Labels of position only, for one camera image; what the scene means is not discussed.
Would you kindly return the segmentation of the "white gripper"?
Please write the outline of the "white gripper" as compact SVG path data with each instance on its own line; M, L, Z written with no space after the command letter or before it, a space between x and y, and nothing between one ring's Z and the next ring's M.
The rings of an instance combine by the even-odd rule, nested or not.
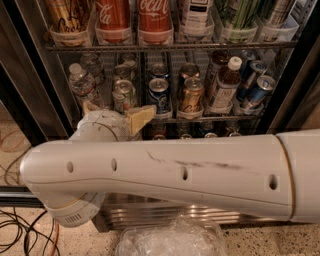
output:
M100 110L91 101L82 103L85 115L77 125L77 130L70 140L121 142L141 140L139 132L156 115L155 105L136 107L121 115L110 110Z

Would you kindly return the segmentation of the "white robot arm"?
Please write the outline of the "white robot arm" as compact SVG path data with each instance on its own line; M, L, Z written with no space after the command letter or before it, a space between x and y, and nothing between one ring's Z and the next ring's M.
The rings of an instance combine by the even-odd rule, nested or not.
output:
M320 131L132 141L154 108L87 113L67 140L32 148L21 177L65 227L92 219L109 193L320 222Z

